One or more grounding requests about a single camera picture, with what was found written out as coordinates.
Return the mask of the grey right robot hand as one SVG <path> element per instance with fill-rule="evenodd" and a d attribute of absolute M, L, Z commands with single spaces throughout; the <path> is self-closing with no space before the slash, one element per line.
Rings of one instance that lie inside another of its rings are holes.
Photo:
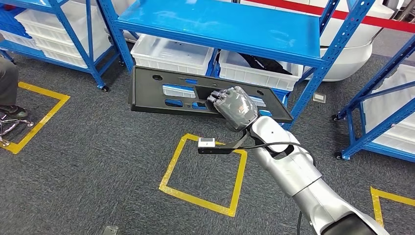
<path fill-rule="evenodd" d="M 235 132 L 246 129 L 258 119 L 258 108 L 249 95 L 239 86 L 213 91 L 207 102 L 220 113 Z"/>

